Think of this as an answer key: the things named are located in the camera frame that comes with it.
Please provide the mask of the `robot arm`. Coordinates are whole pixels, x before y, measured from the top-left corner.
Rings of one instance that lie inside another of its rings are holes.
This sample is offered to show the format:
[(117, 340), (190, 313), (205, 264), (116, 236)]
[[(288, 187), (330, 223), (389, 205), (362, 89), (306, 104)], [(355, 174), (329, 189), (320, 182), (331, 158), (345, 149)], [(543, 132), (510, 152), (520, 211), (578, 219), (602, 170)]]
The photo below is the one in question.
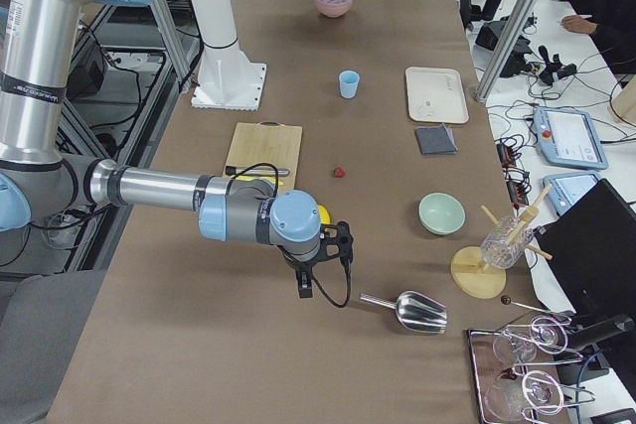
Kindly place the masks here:
[(1, 55), (1, 227), (78, 205), (146, 205), (192, 211), (203, 236), (276, 246), (312, 294), (326, 238), (316, 201), (263, 180), (174, 174), (61, 153), (56, 136), (67, 96), (81, 8), (152, 0), (10, 0)]

